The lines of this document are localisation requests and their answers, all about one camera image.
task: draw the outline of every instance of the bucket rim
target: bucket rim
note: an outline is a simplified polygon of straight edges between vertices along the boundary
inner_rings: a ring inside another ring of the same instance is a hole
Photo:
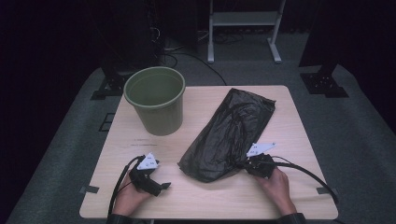
[[[139,74],[144,73],[144,72],[147,72],[148,70],[153,70],[153,69],[168,70],[168,71],[172,71],[172,72],[178,74],[178,76],[181,78],[181,82],[182,82],[181,83],[182,84],[182,88],[181,88],[180,92],[174,98],[172,98],[171,100],[169,100],[169,101],[167,101],[167,102],[165,102],[163,104],[159,104],[159,105],[141,105],[141,104],[138,104],[138,103],[132,101],[131,99],[129,99],[129,97],[127,97],[127,95],[125,94],[126,88],[127,88],[127,83],[129,83],[129,81],[134,76],[139,75]],[[170,68],[170,67],[165,67],[165,66],[152,66],[152,67],[148,67],[148,68],[142,69],[142,70],[134,73],[131,77],[129,77],[128,80],[125,82],[125,85],[123,87],[123,94],[122,95],[123,95],[123,97],[125,98],[125,100],[129,104],[131,104],[133,106],[137,106],[139,109],[161,109],[161,108],[165,108],[165,107],[167,107],[169,105],[172,105],[175,101],[177,101],[179,98],[181,98],[185,90],[186,90],[186,80],[184,79],[184,77],[177,70],[175,70],[173,68]]]

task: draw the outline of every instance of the white shelf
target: white shelf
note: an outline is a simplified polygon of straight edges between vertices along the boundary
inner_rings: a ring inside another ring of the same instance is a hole
[[[275,25],[276,11],[215,12],[213,26]]]

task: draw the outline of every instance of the metal rack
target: metal rack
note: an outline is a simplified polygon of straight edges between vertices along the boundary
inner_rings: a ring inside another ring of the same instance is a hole
[[[286,0],[281,0],[278,11],[268,12],[214,12],[213,0],[210,0],[209,14],[209,43],[207,46],[207,61],[215,61],[213,46],[213,28],[215,26],[244,26],[244,25],[274,25],[274,31],[271,37],[267,38],[268,45],[273,54],[275,63],[282,63],[275,42],[279,30],[280,21],[282,20],[283,9]]]

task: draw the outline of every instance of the sleeve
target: sleeve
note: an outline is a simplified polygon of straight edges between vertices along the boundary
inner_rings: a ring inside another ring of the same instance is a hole
[[[133,224],[134,220],[130,217],[111,214],[107,217],[106,224]]]
[[[305,224],[305,217],[303,213],[294,213],[287,216],[280,217],[277,221],[278,224]]]

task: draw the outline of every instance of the wrist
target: wrist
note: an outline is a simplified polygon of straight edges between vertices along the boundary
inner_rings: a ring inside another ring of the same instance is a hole
[[[296,206],[292,201],[281,202],[278,203],[276,206],[282,216],[297,213]]]

